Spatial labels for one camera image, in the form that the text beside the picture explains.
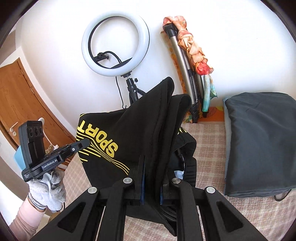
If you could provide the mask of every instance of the silver screw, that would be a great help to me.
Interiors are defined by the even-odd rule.
[[[96,187],[90,187],[89,189],[87,189],[88,193],[90,194],[94,194],[97,192],[97,188]]]
[[[181,179],[180,178],[174,177],[172,179],[172,183],[179,184],[180,182],[181,182]]]
[[[215,188],[213,188],[213,187],[207,187],[206,190],[208,193],[214,193],[216,191]]]
[[[130,178],[130,177],[126,177],[123,182],[126,183],[126,184],[129,184],[131,183],[133,180]]]

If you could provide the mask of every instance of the pink sleeve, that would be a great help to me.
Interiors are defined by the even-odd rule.
[[[34,208],[27,197],[9,228],[19,241],[29,241],[36,233],[44,213],[45,210],[40,212]]]

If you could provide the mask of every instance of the hand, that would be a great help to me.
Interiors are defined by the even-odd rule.
[[[28,198],[30,202],[40,210],[44,210],[46,206],[52,211],[61,210],[66,201],[66,189],[63,184],[64,175],[64,172],[56,167],[50,173],[43,174],[41,180],[29,181]]]

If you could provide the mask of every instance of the black camera device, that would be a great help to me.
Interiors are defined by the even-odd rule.
[[[87,148],[90,140],[83,140],[67,144],[49,154],[45,154],[43,143],[43,126],[41,121],[29,120],[19,127],[20,146],[26,168],[22,171],[25,182],[41,179],[43,174],[54,169],[74,153]]]

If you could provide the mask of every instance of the glove cuff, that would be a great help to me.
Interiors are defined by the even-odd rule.
[[[40,210],[46,209],[46,206],[42,205],[36,199],[34,199],[30,192],[28,194],[28,199],[29,199],[30,203],[33,204],[37,209],[40,209]]]

